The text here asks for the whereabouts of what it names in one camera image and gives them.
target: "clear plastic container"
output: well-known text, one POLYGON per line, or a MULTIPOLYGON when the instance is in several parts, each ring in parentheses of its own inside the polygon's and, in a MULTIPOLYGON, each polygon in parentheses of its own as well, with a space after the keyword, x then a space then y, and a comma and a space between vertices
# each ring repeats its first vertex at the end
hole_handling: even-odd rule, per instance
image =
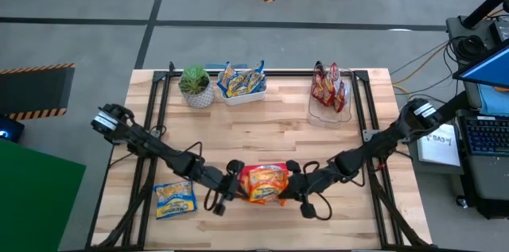
POLYGON ((318 64, 315 66, 315 73, 311 83, 311 90, 309 91, 309 107, 308 107, 308 123, 314 126, 337 128, 342 123, 348 122, 352 119, 352 77, 353 73, 350 70, 339 68, 340 79, 344 83, 344 105, 340 112, 336 112, 334 105, 325 106, 323 103, 313 97, 313 89, 315 88, 316 74, 329 72, 330 66, 318 64))

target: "black metal frame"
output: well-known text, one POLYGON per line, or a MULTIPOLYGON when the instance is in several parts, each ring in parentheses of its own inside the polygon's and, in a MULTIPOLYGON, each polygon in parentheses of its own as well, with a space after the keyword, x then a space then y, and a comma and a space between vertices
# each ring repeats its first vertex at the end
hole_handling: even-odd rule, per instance
MULTIPOLYGON (((219 72, 220 72, 220 70, 208 70, 208 73, 210 76, 217 76, 219 74, 219 72)), ((270 70, 270 69, 267 69, 264 72, 266 73, 267 76, 309 76, 309 77, 312 77, 314 74, 314 70, 312 70, 312 69, 309 69, 309 70, 308 69, 306 69, 306 70, 270 70)), ((161 127, 164 125, 165 108, 166 108, 166 103, 167 103, 167 99, 168 99, 170 79, 172 77, 181 76, 181 74, 182 74, 182 71, 174 71, 173 70, 172 64, 170 65, 169 71, 155 71, 154 72, 152 86, 150 88, 149 102, 147 104, 146 118, 145 118, 145 123, 144 123, 144 127, 147 130, 150 130, 150 124, 152 122, 153 105, 155 104, 157 85, 161 81, 164 81, 164 87, 163 87, 163 92, 162 92, 162 97, 161 97, 161 105, 160 105, 159 115, 157 117, 157 125, 156 125, 157 127, 161 127)), ((359 81, 363 83, 364 90, 366 92, 367 107, 369 110, 372 127, 374 130, 378 130, 379 124, 378 124, 378 119, 377 119, 376 110, 375 110, 375 102, 373 99, 373 94, 371 92, 371 84, 370 84, 369 75, 368 75, 367 71, 353 71, 353 72, 346 71, 346 72, 341 72, 341 75, 347 76, 352 79, 352 92, 353 92, 353 97, 354 97, 355 104, 356 104, 357 116, 358 116, 358 120, 359 120, 360 135, 362 136, 363 130, 367 129, 367 126, 366 126, 366 119, 364 117, 364 112, 363 112, 362 100, 360 99, 359 84, 358 84, 359 81)), ((96 251, 96 250, 97 251, 144 250, 146 229, 147 229, 147 224, 148 224, 148 220, 149 220, 151 192, 152 192, 152 187, 154 185, 153 182, 154 182, 155 172, 156 172, 156 168, 157 168, 157 158, 152 157, 150 159, 149 173, 148 173, 146 182, 142 187, 142 191, 145 193, 143 194, 142 197, 140 197, 142 192, 138 192, 138 191, 140 189, 144 162, 145 162, 145 159, 139 158, 138 162, 136 164, 136 169, 134 171, 133 187, 132 187, 131 194, 130 194, 130 206, 128 208, 127 213, 122 217, 122 220, 121 220, 121 222, 122 222, 124 220, 124 218, 128 218, 127 225, 125 226, 125 229, 123 230, 124 237, 122 239, 121 246, 102 246, 102 247, 91 246, 91 239, 92 239, 92 236, 94 233, 95 224, 96 224, 97 217, 99 214, 99 208, 100 208, 100 204, 101 204, 104 185, 105 185, 106 179, 107 179, 107 173, 108 173, 108 171, 107 171, 106 176, 104 178, 104 182, 103 182, 103 188, 101 189, 101 196, 99 196, 99 200, 97 202, 96 209, 95 209, 94 219, 92 221, 91 229, 89 231, 88 241, 87 241, 87 245, 85 247, 86 251, 90 251, 90 250, 93 250, 93 251, 96 251), (139 229, 139 233, 138 233, 138 240, 137 240, 136 244, 132 245, 130 243, 130 237, 132 234, 131 232, 132 232, 132 225, 133 225, 132 219, 134 217, 134 214, 138 210, 139 206, 141 205, 141 203, 143 203, 143 209, 142 209, 142 215, 141 215, 141 219, 140 219, 141 224, 140 224, 140 229, 139 229)), ((373 160, 371 158, 368 158, 367 166, 370 169, 369 171, 373 172, 375 170, 375 167, 373 165, 373 160)), ((381 170, 382 170, 382 177, 383 177, 383 188, 384 188, 385 192, 387 192, 387 195, 389 196, 390 201, 392 203, 394 203, 394 193, 392 190, 392 186, 390 184, 388 168, 386 166, 383 166, 383 168, 381 170)), ((380 205, 380 199, 376 195, 376 193, 374 192, 374 189, 373 189, 373 187, 376 184, 378 184, 379 182, 378 182, 378 179, 376 178, 376 175, 374 173, 368 173, 368 177, 369 177, 368 180, 369 180, 370 188, 371 188, 371 194, 373 197, 373 206, 374 206, 375 219, 377 222, 377 228, 378 228, 378 233, 379 233, 380 246, 385 247, 390 244, 388 244, 388 241, 387 241, 387 232, 386 232, 386 228, 385 228, 385 224, 384 224, 384 220, 383 220, 383 212, 382 212, 382 207, 380 205)), ((391 225, 392 225, 393 232, 394 232, 394 239, 396 241, 395 246, 401 246, 401 245, 403 245, 401 229, 396 224, 394 217, 392 215, 390 217, 391 217, 391 225)))

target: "wooden table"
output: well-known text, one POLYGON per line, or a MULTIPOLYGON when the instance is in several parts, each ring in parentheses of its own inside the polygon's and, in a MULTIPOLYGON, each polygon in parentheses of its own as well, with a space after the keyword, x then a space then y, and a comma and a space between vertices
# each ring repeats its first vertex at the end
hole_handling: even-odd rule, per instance
MULTIPOLYGON (((376 112, 382 129, 398 117, 398 106, 387 69, 368 69, 376 112)), ((152 70, 133 72, 126 107, 138 122, 145 118, 152 70)), ((162 140, 175 149, 185 149, 197 141, 204 144, 206 164, 224 169, 231 159, 247 165, 285 162, 294 159, 301 164, 317 160, 321 164, 338 152, 361 145, 356 107, 352 119, 339 130, 311 126, 307 123, 310 77, 270 77, 264 101, 228 107, 219 96, 205 109, 188 107, 172 79, 165 125, 168 132, 162 140)), ((367 110, 362 92, 364 110, 367 110)), ((159 108, 156 103, 155 114, 159 108)), ((365 112, 367 123, 369 114, 365 112)), ((405 146, 398 148, 407 152, 405 146)), ((115 149, 112 161, 126 154, 125 147, 115 149)), ((107 176, 92 243, 104 240, 124 214, 129 202, 136 157, 128 157, 113 166, 107 176)), ((411 160, 395 154, 388 161, 396 204, 408 223, 421 238, 430 242, 411 160)), ((181 180, 172 174, 162 160, 157 164, 156 184, 181 180)), ((332 219, 304 219, 300 203, 289 200, 285 207, 261 206, 242 200, 226 202, 223 217, 203 209, 207 189, 195 185, 198 212, 168 219, 155 219, 156 197, 153 195, 147 228, 146 249, 165 250, 247 250, 247 249, 354 249, 379 248, 375 214, 369 182, 359 188, 354 184, 335 184, 324 196, 333 209, 332 219)), ((317 213, 327 214, 323 200, 312 195, 310 201, 317 213)), ((138 217, 133 237, 138 235, 138 217)), ((387 211, 384 211, 387 233, 393 239, 387 211)))

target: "metal table frame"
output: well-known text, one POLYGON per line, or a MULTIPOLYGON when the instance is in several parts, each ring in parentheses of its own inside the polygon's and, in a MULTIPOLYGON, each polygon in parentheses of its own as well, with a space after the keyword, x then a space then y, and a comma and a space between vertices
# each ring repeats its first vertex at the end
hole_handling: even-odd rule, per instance
MULTIPOLYGON (((208 70, 208 74, 210 76, 217 76, 219 72, 220 72, 220 70, 208 70)), ((267 69, 267 70, 264 70, 264 72, 269 77, 270 76, 308 76, 311 78, 313 76, 314 70, 313 69, 309 69, 309 70, 291 70, 291 69, 290 70, 277 70, 277 69, 271 70, 271 69, 267 69)), ((144 122, 144 127, 147 130, 150 129, 150 124, 152 123, 153 107, 155 104, 158 86, 160 85, 160 83, 163 83, 162 95, 161 95, 161 105, 159 108, 159 114, 157 116, 157 125, 156 125, 157 127, 160 127, 160 126, 164 125, 165 109, 166 109, 166 104, 167 104, 168 95, 169 95, 170 80, 173 77, 181 76, 181 74, 182 74, 181 70, 174 70, 173 64, 170 64, 170 69, 168 71, 155 71, 153 73, 152 85, 150 88, 150 95, 149 95, 149 102, 147 104, 147 111, 146 111, 146 117, 145 117, 145 122, 144 122)), ((371 84, 370 84, 368 72, 364 71, 364 70, 355 70, 352 72, 342 72, 341 75, 347 76, 352 79, 352 94, 353 94, 353 97, 355 100, 356 112, 357 112, 357 117, 359 120, 360 135, 361 135, 361 139, 363 140, 363 142, 365 142, 365 140, 364 140, 364 138, 362 138, 362 136, 363 136, 363 132, 365 130, 367 130, 367 124, 366 124, 366 119, 364 117, 362 100, 360 99, 360 91, 359 91, 358 82, 362 82, 362 84, 364 86, 366 99, 367 99, 367 108, 368 108, 368 112, 369 112, 370 119, 371 119, 372 129, 379 130, 379 122, 378 122, 378 118, 377 118, 377 114, 376 114, 376 110, 375 110, 375 101, 373 99, 373 94, 371 91, 371 84)), ((380 164, 385 163, 385 161, 383 159, 379 159, 379 162, 380 162, 380 164)), ((105 175, 104 181, 103 181, 103 186, 101 188, 101 193, 100 193, 98 202, 96 204, 94 219, 92 220, 91 228, 90 228, 90 231, 88 234, 87 245, 85 246, 85 249, 84 249, 85 251, 97 251, 97 250, 100 250, 100 251, 139 251, 139 250, 144 250, 146 229, 147 229, 148 220, 149 220, 151 193, 146 193, 145 197, 142 200, 140 200, 143 202, 143 207, 142 207, 142 215, 141 215, 141 219, 140 219, 140 229, 138 232, 138 239, 137 239, 136 243, 131 243, 132 226, 133 226, 132 218, 133 218, 134 214, 136 213, 136 211, 138 210, 139 205, 141 205, 141 203, 138 203, 138 201, 136 200, 137 196, 139 196, 141 194, 140 191, 147 190, 147 189, 150 190, 150 192, 152 191, 152 187, 154 185, 156 168, 157 168, 157 158, 156 157, 150 158, 149 172, 148 172, 147 178, 145 180, 145 183, 142 186, 142 172, 143 172, 144 163, 145 163, 145 159, 139 158, 137 161, 137 164, 136 164, 136 169, 134 171, 133 186, 132 186, 131 194, 130 194, 130 208, 128 209, 128 212, 124 215, 124 217, 130 218, 130 220, 129 220, 129 223, 127 224, 127 226, 123 228, 124 237, 122 238, 121 245, 120 246, 97 247, 97 246, 91 245, 91 240, 92 240, 92 236, 94 234, 94 229, 95 229, 96 221, 98 218, 99 208, 101 205, 101 200, 103 197, 104 187, 106 185, 107 174, 108 174, 109 169, 106 171, 106 175, 105 175)), ((382 212, 382 207, 380 204, 380 198, 375 194, 375 192, 373 190, 374 186, 376 186, 377 184, 379 185, 379 181, 374 173, 370 173, 370 172, 375 171, 375 166, 373 164, 372 158, 367 159, 367 170, 368 170, 368 174, 367 174, 368 181, 369 181, 369 184, 371 187, 373 208, 375 210, 375 220, 377 223, 377 229, 378 229, 378 234, 379 234, 379 239, 380 239, 380 246, 382 248, 383 247, 393 247, 394 248, 394 247, 398 247, 398 246, 402 247, 402 245, 403 245, 402 231, 398 227, 398 224, 396 223, 393 215, 390 216, 390 222, 391 222, 392 231, 394 233, 395 244, 389 244, 387 241, 387 231, 386 231, 386 227, 385 227, 385 223, 384 223, 384 219, 383 219, 383 212, 382 212)), ((383 189, 387 193, 390 201, 394 204, 394 192, 392 190, 392 186, 390 183, 389 169, 387 168, 386 165, 381 166, 381 174, 382 174, 382 180, 383 180, 383 189)))

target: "yellow snack bag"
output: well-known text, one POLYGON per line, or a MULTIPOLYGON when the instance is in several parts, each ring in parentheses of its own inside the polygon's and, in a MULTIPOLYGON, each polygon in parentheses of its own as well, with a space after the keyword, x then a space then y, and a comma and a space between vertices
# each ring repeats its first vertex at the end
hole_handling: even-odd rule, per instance
POLYGON ((163 219, 196 210, 192 182, 159 184, 153 187, 157 195, 156 219, 163 219))

